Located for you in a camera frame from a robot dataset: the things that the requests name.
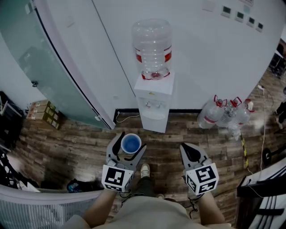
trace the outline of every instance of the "sleeve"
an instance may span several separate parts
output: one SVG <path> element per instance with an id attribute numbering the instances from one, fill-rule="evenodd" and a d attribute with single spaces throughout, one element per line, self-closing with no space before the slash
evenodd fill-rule
<path id="1" fill-rule="evenodd" d="M 83 218 L 78 215 L 74 215 L 65 222 L 60 229 L 90 229 L 90 227 Z"/>
<path id="2" fill-rule="evenodd" d="M 234 229 L 231 224 L 210 224 L 206 225 L 207 228 L 211 229 Z"/>

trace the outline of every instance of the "yellow and black tape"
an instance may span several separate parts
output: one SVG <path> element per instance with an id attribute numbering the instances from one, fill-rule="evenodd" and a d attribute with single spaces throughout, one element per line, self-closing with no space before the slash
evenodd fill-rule
<path id="1" fill-rule="evenodd" d="M 241 143 L 242 143 L 242 147 L 243 147 L 246 168 L 248 168 L 248 159 L 247 159 L 247 154 L 246 154 L 246 147 L 245 147 L 244 137 L 242 136 L 242 134 L 240 134 L 240 139 L 241 139 Z"/>

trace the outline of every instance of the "blue cup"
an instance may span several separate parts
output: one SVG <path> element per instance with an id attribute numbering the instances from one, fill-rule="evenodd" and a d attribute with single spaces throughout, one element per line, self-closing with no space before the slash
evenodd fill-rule
<path id="1" fill-rule="evenodd" d="M 136 153 L 141 147 L 141 139 L 136 134 L 126 134 L 121 141 L 121 148 L 128 154 Z"/>

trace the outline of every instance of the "wooden floor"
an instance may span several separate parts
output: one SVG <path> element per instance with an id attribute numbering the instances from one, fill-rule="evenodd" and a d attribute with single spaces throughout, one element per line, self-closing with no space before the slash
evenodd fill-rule
<path id="1" fill-rule="evenodd" d="M 274 134 L 278 130 L 272 110 L 284 99 L 283 80 L 273 77 L 266 71 L 260 84 L 266 87 L 266 136 L 265 145 L 271 151 L 281 147 L 286 140 L 284 134 Z M 263 140 L 263 97 L 254 89 L 249 96 L 254 102 L 255 112 L 248 125 L 242 128 L 252 172 L 258 171 Z M 120 115 L 118 120 L 130 114 Z M 241 141 L 230 137 L 226 129 L 212 128 L 203 130 L 198 127 L 197 114 L 170 114 L 165 134 L 142 129 L 140 117 L 130 118 L 118 123 L 112 131 L 102 130 L 73 121 L 66 121 L 59 131 L 45 129 L 33 121 L 25 121 L 20 140 L 12 155 L 16 155 L 23 164 L 22 173 L 35 180 L 52 182 L 55 188 L 65 189 L 66 184 L 76 178 L 81 181 L 101 179 L 102 166 L 105 163 L 107 144 L 117 134 L 138 134 L 147 150 L 140 163 L 148 163 L 155 191 L 173 198 L 183 206 L 188 206 L 188 187 L 182 176 L 179 145 L 182 142 L 196 144 L 204 148 L 216 163 L 219 171 L 219 185 L 213 192 L 218 206 L 232 224 L 236 217 L 236 187 L 241 179 L 248 175 L 243 157 Z M 136 173 L 133 184 L 139 178 Z M 112 209 L 112 217 L 120 208 L 118 198 Z"/>

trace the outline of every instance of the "door frame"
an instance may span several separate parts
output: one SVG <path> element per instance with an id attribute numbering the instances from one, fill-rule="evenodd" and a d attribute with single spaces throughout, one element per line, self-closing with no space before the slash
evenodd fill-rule
<path id="1" fill-rule="evenodd" d="M 37 15 L 36 20 L 43 31 L 46 41 L 48 42 L 51 50 L 62 66 L 66 75 L 79 93 L 83 96 L 90 108 L 95 112 L 95 115 L 98 116 L 109 129 L 114 129 L 115 123 L 109 118 L 99 101 L 93 95 L 91 89 L 87 85 L 75 62 L 73 61 L 57 30 L 46 0 L 31 0 L 31 4 L 34 7 Z"/>

